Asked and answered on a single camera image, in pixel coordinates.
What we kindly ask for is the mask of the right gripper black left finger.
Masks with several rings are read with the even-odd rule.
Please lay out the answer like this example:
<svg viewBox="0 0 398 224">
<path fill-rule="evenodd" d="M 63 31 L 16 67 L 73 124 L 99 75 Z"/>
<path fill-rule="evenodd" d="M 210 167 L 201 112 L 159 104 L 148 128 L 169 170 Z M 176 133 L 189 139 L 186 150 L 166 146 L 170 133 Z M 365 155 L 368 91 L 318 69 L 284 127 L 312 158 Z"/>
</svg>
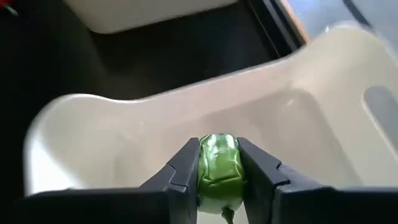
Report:
<svg viewBox="0 0 398 224">
<path fill-rule="evenodd" d="M 139 212 L 144 224 L 197 224 L 197 169 L 200 147 L 191 138 L 140 187 L 148 193 Z"/>
</svg>

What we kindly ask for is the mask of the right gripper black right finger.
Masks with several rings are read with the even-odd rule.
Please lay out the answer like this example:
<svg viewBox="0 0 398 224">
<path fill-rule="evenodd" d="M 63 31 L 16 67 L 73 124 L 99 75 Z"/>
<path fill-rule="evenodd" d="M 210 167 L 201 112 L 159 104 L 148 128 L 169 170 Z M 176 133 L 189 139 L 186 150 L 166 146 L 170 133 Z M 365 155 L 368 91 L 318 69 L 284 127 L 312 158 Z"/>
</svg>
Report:
<svg viewBox="0 0 398 224">
<path fill-rule="evenodd" d="M 249 224 L 320 224 L 323 207 L 316 199 L 322 184 L 238 138 L 247 183 L 244 206 Z"/>
</svg>

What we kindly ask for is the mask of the small green pepper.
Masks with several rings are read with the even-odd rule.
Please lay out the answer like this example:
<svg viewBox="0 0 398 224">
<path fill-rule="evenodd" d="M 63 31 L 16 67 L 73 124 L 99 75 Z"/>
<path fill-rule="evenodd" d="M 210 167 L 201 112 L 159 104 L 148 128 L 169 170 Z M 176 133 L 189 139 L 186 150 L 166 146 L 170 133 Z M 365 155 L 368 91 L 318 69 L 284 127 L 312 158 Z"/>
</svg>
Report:
<svg viewBox="0 0 398 224">
<path fill-rule="evenodd" d="M 234 224 L 246 184 L 238 140 L 229 133 L 207 134 L 200 139 L 199 147 L 197 208 Z"/>
</svg>

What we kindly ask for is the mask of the white plastic basket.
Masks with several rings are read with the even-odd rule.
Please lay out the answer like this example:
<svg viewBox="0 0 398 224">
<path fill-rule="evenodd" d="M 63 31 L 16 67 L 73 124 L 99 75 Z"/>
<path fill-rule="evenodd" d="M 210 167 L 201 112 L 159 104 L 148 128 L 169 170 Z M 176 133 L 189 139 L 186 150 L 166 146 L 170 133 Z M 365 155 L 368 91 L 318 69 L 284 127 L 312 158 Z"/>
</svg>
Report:
<svg viewBox="0 0 398 224">
<path fill-rule="evenodd" d="M 398 52 L 334 27 L 274 62 L 139 100 L 72 94 L 35 117 L 14 224 L 144 224 L 139 187 L 191 138 L 246 138 L 322 184 L 320 224 L 398 224 Z"/>
<path fill-rule="evenodd" d="M 216 9 L 238 0 L 63 0 L 84 25 L 113 34 L 180 16 Z"/>
</svg>

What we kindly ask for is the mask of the black aluminium table frame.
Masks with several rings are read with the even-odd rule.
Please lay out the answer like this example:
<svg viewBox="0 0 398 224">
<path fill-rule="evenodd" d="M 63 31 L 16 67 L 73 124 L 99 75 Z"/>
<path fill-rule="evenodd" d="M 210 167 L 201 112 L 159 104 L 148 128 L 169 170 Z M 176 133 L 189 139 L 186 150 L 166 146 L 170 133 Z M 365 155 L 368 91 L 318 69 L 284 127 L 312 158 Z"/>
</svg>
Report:
<svg viewBox="0 0 398 224">
<path fill-rule="evenodd" d="M 308 41 L 288 0 L 244 1 L 273 59 L 295 52 Z"/>
</svg>

